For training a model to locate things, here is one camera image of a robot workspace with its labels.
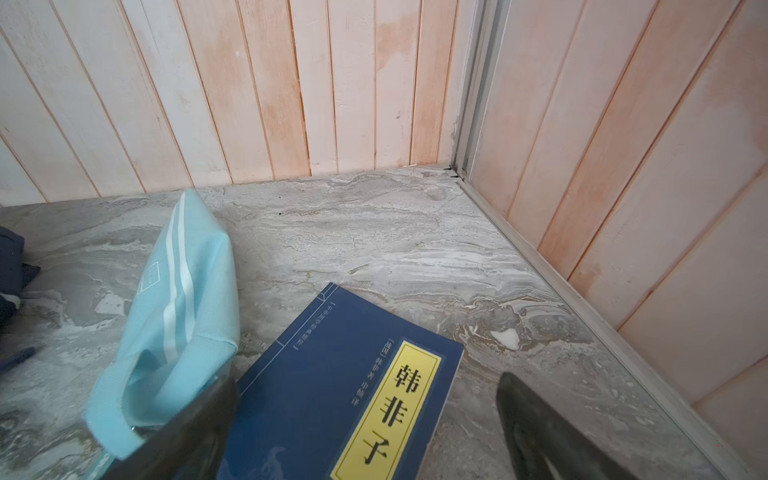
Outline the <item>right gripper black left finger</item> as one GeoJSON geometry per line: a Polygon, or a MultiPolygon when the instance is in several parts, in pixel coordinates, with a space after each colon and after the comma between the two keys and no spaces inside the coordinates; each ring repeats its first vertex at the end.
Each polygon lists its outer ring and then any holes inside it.
{"type": "Polygon", "coordinates": [[[235,380],[216,379],[138,450],[107,469],[104,479],[215,479],[234,424],[235,380]]]}

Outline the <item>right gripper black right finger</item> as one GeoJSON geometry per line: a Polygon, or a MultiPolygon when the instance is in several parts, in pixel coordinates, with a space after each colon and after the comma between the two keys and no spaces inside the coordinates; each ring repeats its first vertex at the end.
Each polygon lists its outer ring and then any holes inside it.
{"type": "Polygon", "coordinates": [[[635,477],[515,374],[501,375],[496,403],[518,479],[635,477]]]}

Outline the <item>blue book with yellow label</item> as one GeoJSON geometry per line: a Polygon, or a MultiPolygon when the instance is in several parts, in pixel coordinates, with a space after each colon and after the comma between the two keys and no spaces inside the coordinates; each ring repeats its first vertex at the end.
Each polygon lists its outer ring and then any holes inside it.
{"type": "Polygon", "coordinates": [[[330,283],[238,381],[222,479],[414,479],[462,344],[330,283]]]}

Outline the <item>navy blue backpack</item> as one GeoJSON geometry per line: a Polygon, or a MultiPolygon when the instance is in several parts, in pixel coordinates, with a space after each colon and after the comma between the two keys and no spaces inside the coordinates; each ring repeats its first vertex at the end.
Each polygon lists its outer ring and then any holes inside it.
{"type": "Polygon", "coordinates": [[[21,293],[37,277],[41,268],[24,262],[25,239],[1,228],[1,324],[21,308],[21,293]]]}

